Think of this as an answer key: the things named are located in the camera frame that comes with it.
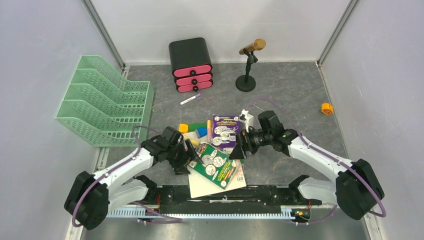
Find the white marker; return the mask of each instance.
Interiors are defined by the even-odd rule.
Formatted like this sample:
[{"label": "white marker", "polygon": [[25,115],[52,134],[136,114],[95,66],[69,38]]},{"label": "white marker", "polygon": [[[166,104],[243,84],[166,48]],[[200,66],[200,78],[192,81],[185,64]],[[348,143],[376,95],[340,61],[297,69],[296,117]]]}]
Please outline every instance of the white marker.
[{"label": "white marker", "polygon": [[180,105],[186,104],[186,103],[190,102],[191,100],[193,100],[193,99],[195,99],[195,98],[198,98],[198,97],[200,97],[200,93],[199,93],[199,94],[197,94],[197,95],[195,95],[195,96],[190,97],[190,98],[189,98],[189,99],[187,99],[187,100],[184,100],[184,101],[180,102],[179,104],[180,104]]}]

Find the brown cylinder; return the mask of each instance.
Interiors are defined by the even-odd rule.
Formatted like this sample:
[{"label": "brown cylinder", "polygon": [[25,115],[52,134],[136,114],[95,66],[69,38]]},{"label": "brown cylinder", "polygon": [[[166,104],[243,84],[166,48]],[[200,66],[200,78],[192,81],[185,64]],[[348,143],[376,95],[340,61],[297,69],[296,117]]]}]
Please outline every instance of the brown cylinder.
[{"label": "brown cylinder", "polygon": [[246,49],[248,52],[260,51],[260,50],[264,49],[266,45],[267,45],[267,42],[265,41],[265,39],[258,38],[254,42],[252,42],[251,44],[240,49],[240,51],[238,51],[238,53],[240,55],[245,54],[243,49]]}]

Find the green book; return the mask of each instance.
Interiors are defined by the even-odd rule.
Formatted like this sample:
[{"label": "green book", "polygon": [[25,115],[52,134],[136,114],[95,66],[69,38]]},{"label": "green book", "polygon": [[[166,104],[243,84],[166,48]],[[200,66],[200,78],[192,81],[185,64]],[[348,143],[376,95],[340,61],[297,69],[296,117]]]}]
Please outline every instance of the green book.
[{"label": "green book", "polygon": [[222,189],[226,189],[236,171],[236,163],[229,156],[208,143],[197,148],[203,164],[191,161],[188,166]]}]

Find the purple book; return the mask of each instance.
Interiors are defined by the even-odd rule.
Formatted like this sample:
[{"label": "purple book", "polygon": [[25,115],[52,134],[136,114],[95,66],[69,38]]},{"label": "purple book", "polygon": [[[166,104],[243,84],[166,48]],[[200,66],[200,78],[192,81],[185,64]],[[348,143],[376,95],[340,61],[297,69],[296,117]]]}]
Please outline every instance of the purple book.
[{"label": "purple book", "polygon": [[237,115],[213,115],[212,145],[225,154],[230,154],[236,146],[236,134],[241,131]]}]

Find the yellow object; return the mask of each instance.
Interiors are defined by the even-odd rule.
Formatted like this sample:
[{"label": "yellow object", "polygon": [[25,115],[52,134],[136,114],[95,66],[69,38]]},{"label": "yellow object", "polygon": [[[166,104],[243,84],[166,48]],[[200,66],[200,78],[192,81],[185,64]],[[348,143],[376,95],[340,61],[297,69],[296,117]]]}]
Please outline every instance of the yellow object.
[{"label": "yellow object", "polygon": [[183,134],[182,136],[184,137],[184,140],[186,140],[186,139],[190,140],[191,144],[192,144],[194,147],[198,147],[198,146],[200,145],[200,142],[198,142],[198,141],[194,140],[193,138],[188,137],[188,136],[186,136],[185,134]]},{"label": "yellow object", "polygon": [[333,106],[330,103],[323,103],[321,105],[321,112],[325,115],[333,114]]},{"label": "yellow object", "polygon": [[184,123],[180,123],[178,125],[178,131],[182,134],[188,133],[189,132],[189,125],[184,124]]}]

